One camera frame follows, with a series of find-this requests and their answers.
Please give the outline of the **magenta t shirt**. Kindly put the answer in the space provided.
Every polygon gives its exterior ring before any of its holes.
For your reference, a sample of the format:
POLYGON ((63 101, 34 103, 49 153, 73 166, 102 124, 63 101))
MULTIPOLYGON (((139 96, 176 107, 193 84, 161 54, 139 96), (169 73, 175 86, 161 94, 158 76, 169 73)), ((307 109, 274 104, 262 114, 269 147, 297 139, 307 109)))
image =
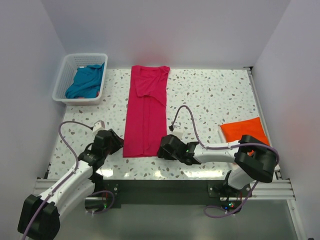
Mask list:
POLYGON ((155 157, 167 135, 167 82, 170 67, 131 68, 123 157, 155 157))

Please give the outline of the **white plastic basket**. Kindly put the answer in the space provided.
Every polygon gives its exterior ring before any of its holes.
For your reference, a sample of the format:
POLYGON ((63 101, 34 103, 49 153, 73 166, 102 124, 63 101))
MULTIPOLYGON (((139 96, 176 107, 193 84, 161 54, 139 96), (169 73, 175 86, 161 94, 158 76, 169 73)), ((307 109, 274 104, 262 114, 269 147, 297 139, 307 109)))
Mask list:
POLYGON ((96 106, 102 100, 108 56, 105 53, 73 53, 64 57, 52 93, 52 99, 67 106, 96 106), (74 82, 78 68, 88 65, 102 65, 99 94, 95 98, 66 98, 67 89, 74 82))

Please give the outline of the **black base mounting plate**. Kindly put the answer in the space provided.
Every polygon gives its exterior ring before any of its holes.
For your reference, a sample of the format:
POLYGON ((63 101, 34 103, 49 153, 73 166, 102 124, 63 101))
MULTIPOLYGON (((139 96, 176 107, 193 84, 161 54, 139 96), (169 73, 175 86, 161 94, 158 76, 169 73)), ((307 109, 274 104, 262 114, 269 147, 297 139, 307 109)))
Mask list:
POLYGON ((104 180, 96 191, 107 190, 85 199, 86 210, 119 209, 122 205, 214 205, 226 210, 238 207, 251 187, 232 190, 224 180, 104 180))

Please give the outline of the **aluminium frame rail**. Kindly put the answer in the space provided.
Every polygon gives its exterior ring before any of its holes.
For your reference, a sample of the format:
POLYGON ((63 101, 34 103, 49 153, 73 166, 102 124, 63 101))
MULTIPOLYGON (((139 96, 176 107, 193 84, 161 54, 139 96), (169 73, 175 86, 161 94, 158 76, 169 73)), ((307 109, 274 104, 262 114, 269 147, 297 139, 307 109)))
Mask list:
MULTIPOLYGON (((37 179, 33 188, 33 194, 39 195, 58 179, 37 179)), ((259 183, 252 191, 254 200, 296 200, 296 196, 289 180, 276 180, 272 183, 259 183)))

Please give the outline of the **folded orange t shirt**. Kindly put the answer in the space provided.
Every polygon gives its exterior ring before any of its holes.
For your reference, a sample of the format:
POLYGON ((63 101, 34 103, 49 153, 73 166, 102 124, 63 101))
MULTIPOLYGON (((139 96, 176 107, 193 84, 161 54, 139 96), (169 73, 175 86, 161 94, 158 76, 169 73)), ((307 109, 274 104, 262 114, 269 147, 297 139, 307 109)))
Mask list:
POLYGON ((260 117, 225 123, 220 125, 227 142, 240 140, 243 135, 250 135, 266 145, 270 145, 264 132, 260 117))

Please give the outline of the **white cloth under stack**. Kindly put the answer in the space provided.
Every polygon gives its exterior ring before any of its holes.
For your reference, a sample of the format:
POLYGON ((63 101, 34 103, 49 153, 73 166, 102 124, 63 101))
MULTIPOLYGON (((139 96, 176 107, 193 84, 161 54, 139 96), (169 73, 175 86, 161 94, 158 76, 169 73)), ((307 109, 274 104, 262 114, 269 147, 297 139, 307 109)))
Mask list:
MULTIPOLYGON (((221 142, 226 143, 227 140, 226 140, 226 137, 225 137, 220 125, 218 125, 218 127, 217 127, 217 132, 219 134, 221 142)), ((228 166, 230 167, 231 170, 235 170, 238 168, 238 166, 234 162, 228 163, 228 166)))

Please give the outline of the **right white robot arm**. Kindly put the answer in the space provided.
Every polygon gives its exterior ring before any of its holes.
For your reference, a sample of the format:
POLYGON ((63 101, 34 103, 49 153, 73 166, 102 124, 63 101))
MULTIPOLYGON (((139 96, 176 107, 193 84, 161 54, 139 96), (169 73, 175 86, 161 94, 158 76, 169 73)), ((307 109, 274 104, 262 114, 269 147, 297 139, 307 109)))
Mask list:
POLYGON ((207 163, 235 163, 237 168, 229 171, 223 183, 223 192, 235 196, 243 187, 253 181, 271 183, 279 153, 251 135, 243 135, 240 140, 205 146, 200 141, 182 142, 169 134, 161 139, 157 157, 179 161, 187 166, 207 163))

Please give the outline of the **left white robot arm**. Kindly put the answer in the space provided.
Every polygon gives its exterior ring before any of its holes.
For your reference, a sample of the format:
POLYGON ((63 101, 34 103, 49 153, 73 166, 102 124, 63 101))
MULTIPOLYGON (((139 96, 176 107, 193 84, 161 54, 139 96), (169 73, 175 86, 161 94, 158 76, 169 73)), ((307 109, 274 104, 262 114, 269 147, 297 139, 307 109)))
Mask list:
POLYGON ((25 199, 17 227, 22 239, 53 240, 64 217, 86 197, 104 194, 114 199, 115 195, 104 189, 103 176, 97 171, 123 146, 124 140, 112 129, 98 131, 62 178, 39 195, 25 199))

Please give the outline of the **blue t shirt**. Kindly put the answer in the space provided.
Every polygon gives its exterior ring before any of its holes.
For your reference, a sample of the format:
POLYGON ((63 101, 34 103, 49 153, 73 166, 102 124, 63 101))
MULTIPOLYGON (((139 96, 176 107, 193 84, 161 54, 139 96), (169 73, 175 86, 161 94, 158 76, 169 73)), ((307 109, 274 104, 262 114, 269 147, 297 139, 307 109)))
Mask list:
POLYGON ((104 63, 79 67, 73 78, 73 83, 65 92, 65 97, 67 99, 95 98, 101 89, 104 67, 104 63))

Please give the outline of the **pink garment in basket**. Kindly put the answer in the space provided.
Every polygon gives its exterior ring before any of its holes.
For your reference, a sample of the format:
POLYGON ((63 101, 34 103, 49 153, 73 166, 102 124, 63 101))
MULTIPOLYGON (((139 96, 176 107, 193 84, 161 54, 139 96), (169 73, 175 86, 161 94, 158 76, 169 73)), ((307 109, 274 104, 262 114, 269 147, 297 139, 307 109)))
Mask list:
POLYGON ((97 93, 96 93, 96 96, 95 97, 90 97, 90 98, 88 98, 88 97, 83 97, 83 96, 80 96, 80 97, 77 97, 76 99, 93 99, 93 98, 97 98, 98 96, 99 96, 99 94, 100 94, 100 91, 98 91, 97 93))

